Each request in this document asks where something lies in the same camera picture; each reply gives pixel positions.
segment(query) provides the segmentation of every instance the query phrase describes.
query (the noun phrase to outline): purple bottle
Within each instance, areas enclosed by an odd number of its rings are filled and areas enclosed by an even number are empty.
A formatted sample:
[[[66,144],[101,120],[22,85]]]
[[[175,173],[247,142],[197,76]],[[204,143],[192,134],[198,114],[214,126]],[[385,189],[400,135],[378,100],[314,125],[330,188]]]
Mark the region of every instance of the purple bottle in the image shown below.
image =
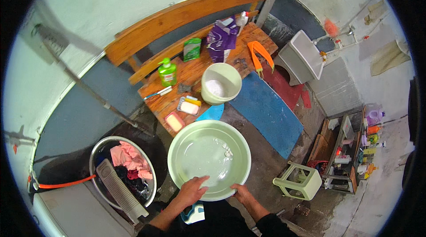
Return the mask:
[[[365,117],[369,126],[379,123],[383,117],[385,117],[385,112],[382,109],[382,105],[376,103],[366,104]]]

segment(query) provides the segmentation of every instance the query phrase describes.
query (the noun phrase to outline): light green plastic stool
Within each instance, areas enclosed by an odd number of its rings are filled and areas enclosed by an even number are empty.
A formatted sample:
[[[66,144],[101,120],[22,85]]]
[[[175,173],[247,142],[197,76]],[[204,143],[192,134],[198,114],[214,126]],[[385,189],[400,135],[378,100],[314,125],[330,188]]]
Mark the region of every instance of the light green plastic stool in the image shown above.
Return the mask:
[[[281,188],[281,191],[284,193],[282,196],[288,196],[302,200],[312,200],[322,185],[320,174],[314,168],[296,164],[291,161],[289,161],[288,164],[290,164],[290,167],[285,171],[284,175],[281,178],[274,178],[272,183]],[[300,182],[292,182],[287,179],[291,172],[296,168],[299,169],[297,180]],[[309,171],[309,174],[306,176],[303,170]],[[291,195],[286,188],[300,191],[303,194],[303,197]]]

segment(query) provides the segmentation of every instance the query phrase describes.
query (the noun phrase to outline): green hand soap bottle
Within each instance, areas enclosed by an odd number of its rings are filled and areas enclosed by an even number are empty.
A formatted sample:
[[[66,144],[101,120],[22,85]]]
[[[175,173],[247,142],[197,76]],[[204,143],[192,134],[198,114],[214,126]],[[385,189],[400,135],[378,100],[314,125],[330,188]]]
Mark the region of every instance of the green hand soap bottle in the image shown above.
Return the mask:
[[[160,67],[158,67],[158,74],[160,75],[161,84],[164,87],[175,85],[177,83],[176,79],[176,64],[170,63],[169,58],[164,58]]]

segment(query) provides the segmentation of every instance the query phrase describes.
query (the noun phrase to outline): towel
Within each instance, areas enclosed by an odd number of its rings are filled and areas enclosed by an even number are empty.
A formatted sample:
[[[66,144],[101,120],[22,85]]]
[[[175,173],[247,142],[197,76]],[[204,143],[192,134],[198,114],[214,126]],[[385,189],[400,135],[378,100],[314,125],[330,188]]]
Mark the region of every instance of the towel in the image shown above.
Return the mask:
[[[127,170],[137,170],[139,178],[152,180],[153,176],[148,162],[131,144],[120,141],[120,145],[114,146],[109,152],[114,167],[125,166]]]

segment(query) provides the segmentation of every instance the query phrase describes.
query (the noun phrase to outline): hand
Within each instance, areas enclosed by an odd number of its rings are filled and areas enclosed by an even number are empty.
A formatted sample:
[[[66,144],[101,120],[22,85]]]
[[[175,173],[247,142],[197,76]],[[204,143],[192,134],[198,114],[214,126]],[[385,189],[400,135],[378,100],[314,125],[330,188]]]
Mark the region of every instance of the hand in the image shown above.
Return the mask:
[[[173,201],[178,204],[182,210],[187,206],[190,206],[200,200],[200,198],[205,194],[209,187],[203,187],[200,189],[201,184],[208,180],[210,176],[204,177],[193,177],[186,183],[184,183]]]
[[[246,185],[240,185],[238,183],[234,183],[230,186],[231,189],[236,189],[237,192],[233,195],[233,197],[237,198],[237,200],[245,205],[249,201],[253,199],[253,195],[248,191]]]

